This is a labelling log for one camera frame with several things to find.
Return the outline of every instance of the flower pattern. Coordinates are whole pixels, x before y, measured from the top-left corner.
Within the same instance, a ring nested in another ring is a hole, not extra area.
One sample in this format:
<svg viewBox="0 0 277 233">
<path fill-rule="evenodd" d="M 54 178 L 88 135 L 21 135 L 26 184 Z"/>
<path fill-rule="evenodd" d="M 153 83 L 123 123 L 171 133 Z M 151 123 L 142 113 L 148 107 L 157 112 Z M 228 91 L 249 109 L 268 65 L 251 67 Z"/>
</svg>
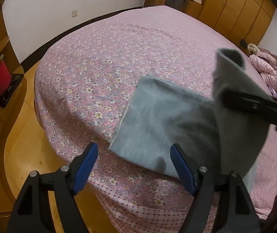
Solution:
<svg viewBox="0 0 277 233">
<path fill-rule="evenodd" d="M 211 97 L 219 47 L 237 49 L 196 19 L 157 6 L 87 25 L 55 43 L 42 58 L 35 77 L 38 119 L 67 163 L 89 142 L 98 144 L 99 157 L 88 182 L 120 232 L 132 232 L 133 225 L 178 232 L 193 200 L 178 180 L 108 150 L 140 77 L 150 74 Z M 133 208 L 137 204 L 139 211 Z M 142 215 L 147 211 L 155 216 Z"/>
</svg>

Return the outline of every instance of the bed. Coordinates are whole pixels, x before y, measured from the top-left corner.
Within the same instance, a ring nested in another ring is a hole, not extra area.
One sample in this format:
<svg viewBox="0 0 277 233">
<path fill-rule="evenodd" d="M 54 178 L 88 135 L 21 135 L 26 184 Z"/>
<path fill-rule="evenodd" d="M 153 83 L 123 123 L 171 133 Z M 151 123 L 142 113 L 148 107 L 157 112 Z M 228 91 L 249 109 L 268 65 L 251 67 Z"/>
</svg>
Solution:
<svg viewBox="0 0 277 233">
<path fill-rule="evenodd" d="M 38 120 L 57 155 L 68 163 L 89 142 L 99 145 L 88 183 L 119 232 L 178 232 L 193 200 L 178 180 L 107 150 L 139 78 L 151 74 L 211 98 L 220 47 L 238 50 L 198 20 L 157 6 L 85 26 L 55 43 L 41 60 L 35 77 Z M 242 55 L 247 74 L 270 94 Z M 259 217 L 267 217 L 276 194 L 277 132 L 271 126 L 251 193 Z M 215 214 L 212 206 L 206 232 Z"/>
</svg>

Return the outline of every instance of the pink comforter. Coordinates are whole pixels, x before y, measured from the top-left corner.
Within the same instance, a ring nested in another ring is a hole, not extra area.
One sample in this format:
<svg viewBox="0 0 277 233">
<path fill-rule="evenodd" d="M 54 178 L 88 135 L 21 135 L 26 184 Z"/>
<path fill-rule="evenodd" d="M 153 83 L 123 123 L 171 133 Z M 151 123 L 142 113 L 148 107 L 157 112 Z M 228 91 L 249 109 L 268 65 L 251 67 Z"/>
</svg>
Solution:
<svg viewBox="0 0 277 233">
<path fill-rule="evenodd" d="M 270 51 L 259 48 L 256 55 L 251 55 L 249 60 L 260 73 L 267 85 L 271 85 L 277 92 L 277 56 Z"/>
<path fill-rule="evenodd" d="M 235 48 L 198 20 L 166 6 L 123 12 L 55 43 L 35 78 L 36 113 L 55 152 L 70 163 L 94 141 L 99 158 L 88 183 L 120 232 L 178 232 L 193 198 L 171 177 L 108 151 L 139 78 L 158 76 L 211 96 L 215 52 Z M 247 73 L 267 93 L 256 70 Z M 252 200 L 262 216 L 277 194 L 277 133 L 258 158 Z M 213 207 L 206 230 L 216 214 Z"/>
</svg>

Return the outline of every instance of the gray cloth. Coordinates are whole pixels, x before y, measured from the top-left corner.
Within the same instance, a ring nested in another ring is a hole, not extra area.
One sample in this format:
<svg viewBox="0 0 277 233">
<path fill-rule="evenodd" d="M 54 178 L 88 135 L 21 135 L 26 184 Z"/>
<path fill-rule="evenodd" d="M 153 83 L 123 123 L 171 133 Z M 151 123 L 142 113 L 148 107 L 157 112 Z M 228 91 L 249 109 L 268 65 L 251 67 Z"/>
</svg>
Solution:
<svg viewBox="0 0 277 233">
<path fill-rule="evenodd" d="M 169 6 L 173 9 L 182 11 L 184 8 L 185 0 L 165 0 L 164 5 Z"/>
<path fill-rule="evenodd" d="M 109 149 L 137 165 L 177 178 L 170 158 L 174 143 L 199 165 L 220 172 L 213 102 L 168 81 L 143 76 Z"/>
<path fill-rule="evenodd" d="M 220 101 L 220 93 L 229 88 L 269 98 L 243 68 L 244 60 L 237 51 L 217 52 L 214 101 L 168 81 L 143 76 L 109 149 L 137 165 L 178 177 L 169 151 L 172 144 L 179 143 L 186 155 L 216 174 L 238 171 L 250 192 L 268 123 L 225 109 Z"/>
<path fill-rule="evenodd" d="M 241 114 L 223 107 L 220 99 L 224 89 L 272 99 L 245 72 L 243 57 L 236 50 L 217 51 L 213 73 L 213 98 L 221 146 L 221 172 L 232 170 L 244 176 L 254 164 L 263 147 L 269 124 L 254 115 Z"/>
</svg>

